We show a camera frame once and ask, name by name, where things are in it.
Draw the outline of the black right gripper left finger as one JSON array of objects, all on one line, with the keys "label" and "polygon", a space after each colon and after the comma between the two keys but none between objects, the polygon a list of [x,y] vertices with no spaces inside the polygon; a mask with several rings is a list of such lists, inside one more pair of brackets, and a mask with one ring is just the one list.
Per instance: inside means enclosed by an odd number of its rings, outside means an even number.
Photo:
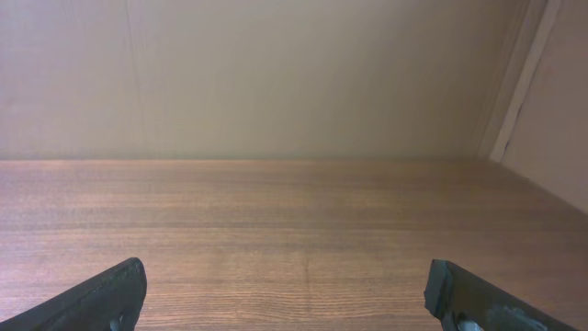
[{"label": "black right gripper left finger", "polygon": [[142,262],[128,258],[1,323],[1,331],[133,331],[146,297]]}]

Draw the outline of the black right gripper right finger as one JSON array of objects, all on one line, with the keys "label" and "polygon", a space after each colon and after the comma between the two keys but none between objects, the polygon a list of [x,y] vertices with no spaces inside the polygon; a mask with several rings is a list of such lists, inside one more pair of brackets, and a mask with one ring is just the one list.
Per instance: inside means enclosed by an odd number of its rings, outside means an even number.
[{"label": "black right gripper right finger", "polygon": [[447,260],[432,261],[424,299],[443,331],[576,331]]}]

